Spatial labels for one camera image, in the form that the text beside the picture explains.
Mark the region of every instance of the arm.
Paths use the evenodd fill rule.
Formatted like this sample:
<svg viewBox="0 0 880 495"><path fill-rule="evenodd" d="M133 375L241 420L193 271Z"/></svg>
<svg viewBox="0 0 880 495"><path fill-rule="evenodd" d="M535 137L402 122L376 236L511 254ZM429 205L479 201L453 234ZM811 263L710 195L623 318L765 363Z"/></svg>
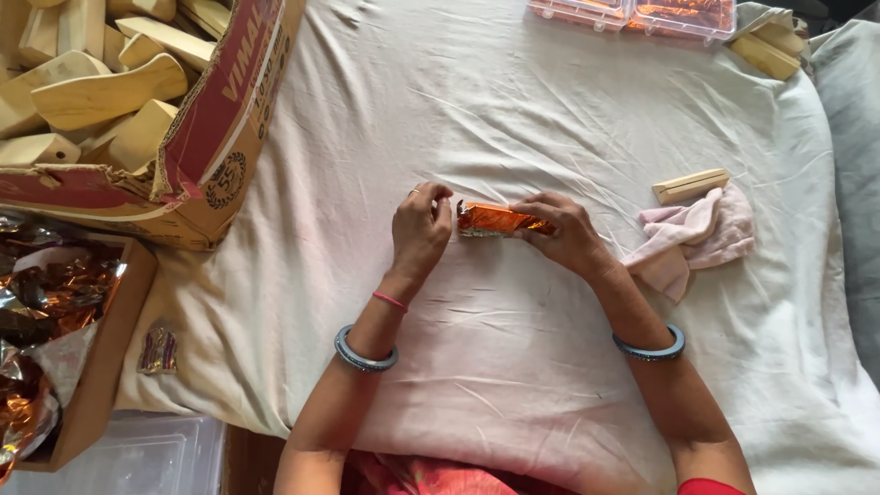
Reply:
<svg viewBox="0 0 880 495"><path fill-rule="evenodd" d="M400 205L392 222L394 261L377 292L409 306L449 242L450 196L446 187L426 182ZM370 298L348 333L348 346L363 358L387 358L403 314L400 307ZM290 431L278 464L275 495L339 493L345 457L380 377L333 356Z"/></svg>
<svg viewBox="0 0 880 495"><path fill-rule="evenodd" d="M605 249L583 207L564 196L542 193L510 208L556 225L552 237L533 231L517 231L516 236L590 284L617 337L647 351L672 346L675 339L627 269ZM737 438L687 357L659 362L627 357L627 362L669 446L678 483L705 477L755 495Z"/></svg>

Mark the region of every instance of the woman's left hand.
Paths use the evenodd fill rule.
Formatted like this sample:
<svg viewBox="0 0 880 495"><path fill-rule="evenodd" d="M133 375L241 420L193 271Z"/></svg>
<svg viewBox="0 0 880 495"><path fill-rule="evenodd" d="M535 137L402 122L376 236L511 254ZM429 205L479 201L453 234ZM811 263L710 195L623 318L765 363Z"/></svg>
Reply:
<svg viewBox="0 0 880 495"><path fill-rule="evenodd" d="M392 221L390 273L418 285L428 278L452 234L451 196L451 189L435 182L423 182L409 192Z"/></svg>

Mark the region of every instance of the white bedsheet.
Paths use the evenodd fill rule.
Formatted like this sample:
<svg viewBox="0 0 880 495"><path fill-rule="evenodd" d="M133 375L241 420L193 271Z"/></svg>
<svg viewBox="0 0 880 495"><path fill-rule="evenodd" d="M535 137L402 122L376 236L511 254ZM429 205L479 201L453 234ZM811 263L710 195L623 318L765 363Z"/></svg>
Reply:
<svg viewBox="0 0 880 495"><path fill-rule="evenodd" d="M880 397L843 292L816 91L726 49L547 21L524 2L311 0L265 151L213 255L164 249L117 406L284 436L391 259L418 181L506 203L573 196L623 256L649 185L725 167L757 248L653 297L762 495L876 493ZM160 315L179 372L135 372ZM404 320L357 447L509 469L583 493L674 491L664 445L589 287L515 240L453 239Z"/></svg>

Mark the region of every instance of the orange foil wrapped bar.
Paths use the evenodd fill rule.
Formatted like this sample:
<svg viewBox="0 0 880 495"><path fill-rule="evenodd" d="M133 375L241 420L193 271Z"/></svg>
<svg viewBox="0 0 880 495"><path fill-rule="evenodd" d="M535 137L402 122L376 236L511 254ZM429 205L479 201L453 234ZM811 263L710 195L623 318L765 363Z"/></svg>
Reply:
<svg viewBox="0 0 880 495"><path fill-rule="evenodd" d="M524 215L501 206L459 201L458 234L464 237L507 237L517 229L532 229L550 235L556 227L533 215Z"/></svg>

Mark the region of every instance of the red sleeve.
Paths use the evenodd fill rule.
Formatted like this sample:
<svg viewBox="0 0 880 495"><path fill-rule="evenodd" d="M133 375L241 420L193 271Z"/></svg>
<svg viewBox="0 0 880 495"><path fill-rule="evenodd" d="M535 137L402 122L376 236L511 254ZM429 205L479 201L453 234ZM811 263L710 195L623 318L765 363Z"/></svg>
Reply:
<svg viewBox="0 0 880 495"><path fill-rule="evenodd" d="M744 495L741 491L729 484L706 479L704 477L691 478L681 484L678 495Z"/></svg>

